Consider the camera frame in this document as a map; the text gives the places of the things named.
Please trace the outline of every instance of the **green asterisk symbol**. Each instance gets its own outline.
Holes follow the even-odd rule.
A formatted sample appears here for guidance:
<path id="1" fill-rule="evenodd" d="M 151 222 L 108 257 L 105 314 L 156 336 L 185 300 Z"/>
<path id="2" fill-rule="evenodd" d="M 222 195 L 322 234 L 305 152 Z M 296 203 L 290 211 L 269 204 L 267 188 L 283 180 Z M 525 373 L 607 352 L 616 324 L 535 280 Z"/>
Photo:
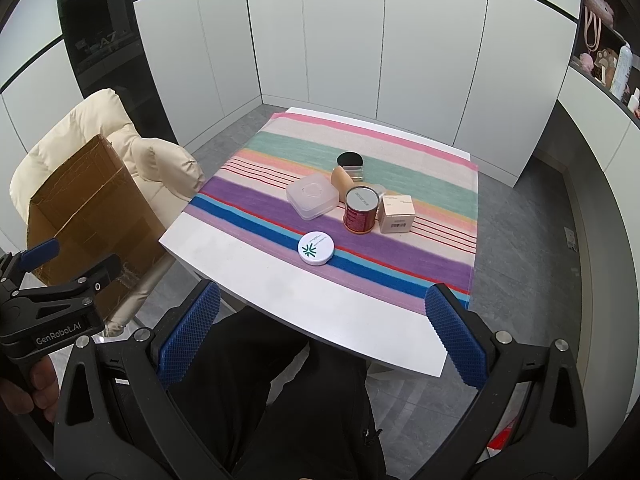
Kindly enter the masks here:
<path id="1" fill-rule="evenodd" d="M 316 248 L 313 244 L 307 244 L 302 248 L 302 252 L 305 256 L 313 256 L 316 257 Z"/>

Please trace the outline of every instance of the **brown cardboard box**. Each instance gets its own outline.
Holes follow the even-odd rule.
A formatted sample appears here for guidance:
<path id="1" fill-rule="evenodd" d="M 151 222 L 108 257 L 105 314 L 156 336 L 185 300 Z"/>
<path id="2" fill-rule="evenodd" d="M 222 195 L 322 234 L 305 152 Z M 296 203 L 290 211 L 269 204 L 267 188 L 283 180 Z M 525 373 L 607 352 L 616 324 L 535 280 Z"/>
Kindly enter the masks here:
<path id="1" fill-rule="evenodd" d="M 384 195 L 378 208 L 381 233 L 407 233 L 415 220 L 414 202 L 409 195 Z"/>
<path id="2" fill-rule="evenodd" d="M 164 255 L 164 227 L 103 136 L 89 140 L 32 197 L 27 247 L 56 237 L 60 254 L 34 274 L 46 285 L 80 276 L 110 253 L 122 274 L 96 297 L 103 319 Z"/>

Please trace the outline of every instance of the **silver bolt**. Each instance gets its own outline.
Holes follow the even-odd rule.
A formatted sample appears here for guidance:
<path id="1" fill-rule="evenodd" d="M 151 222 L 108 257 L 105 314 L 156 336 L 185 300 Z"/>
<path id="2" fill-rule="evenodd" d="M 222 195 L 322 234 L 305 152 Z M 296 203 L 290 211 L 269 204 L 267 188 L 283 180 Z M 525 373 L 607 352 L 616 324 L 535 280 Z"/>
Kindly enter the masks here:
<path id="1" fill-rule="evenodd" d="M 87 335 L 81 335 L 78 339 L 76 339 L 76 346 L 78 348 L 84 348 L 89 344 L 90 338 Z"/>
<path id="2" fill-rule="evenodd" d="M 509 332 L 505 332 L 504 330 L 500 330 L 500 332 L 495 333 L 495 338 L 498 340 L 498 343 L 502 343 L 503 345 L 508 345 L 511 341 L 513 341 L 513 337 Z"/>
<path id="3" fill-rule="evenodd" d="M 564 339 L 556 339 L 556 348 L 561 352 L 566 352 L 569 349 L 569 343 Z"/>
<path id="4" fill-rule="evenodd" d="M 143 341 L 149 339 L 149 336 L 151 336 L 151 330 L 149 330 L 148 328 L 139 328 L 134 333 L 133 339 L 142 343 Z"/>

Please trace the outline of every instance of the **black pants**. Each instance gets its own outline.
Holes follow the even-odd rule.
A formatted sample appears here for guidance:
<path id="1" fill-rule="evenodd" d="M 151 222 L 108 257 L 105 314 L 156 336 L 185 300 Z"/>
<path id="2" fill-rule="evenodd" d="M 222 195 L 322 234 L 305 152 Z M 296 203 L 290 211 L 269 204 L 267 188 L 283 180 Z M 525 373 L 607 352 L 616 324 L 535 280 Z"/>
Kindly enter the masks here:
<path id="1" fill-rule="evenodd" d="M 265 411 L 270 383 L 310 345 Z M 384 479 L 361 358 L 246 307 L 215 324 L 169 388 L 203 443 L 235 478 Z"/>

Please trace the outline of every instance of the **red can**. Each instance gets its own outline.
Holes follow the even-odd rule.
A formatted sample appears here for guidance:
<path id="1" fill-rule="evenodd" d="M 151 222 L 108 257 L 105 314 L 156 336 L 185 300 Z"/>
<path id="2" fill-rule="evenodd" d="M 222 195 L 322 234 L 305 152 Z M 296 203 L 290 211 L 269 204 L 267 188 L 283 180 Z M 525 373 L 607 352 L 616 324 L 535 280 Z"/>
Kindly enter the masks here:
<path id="1" fill-rule="evenodd" d="M 352 187 L 344 198 L 344 226 L 357 235 L 373 229 L 380 198 L 367 186 Z"/>

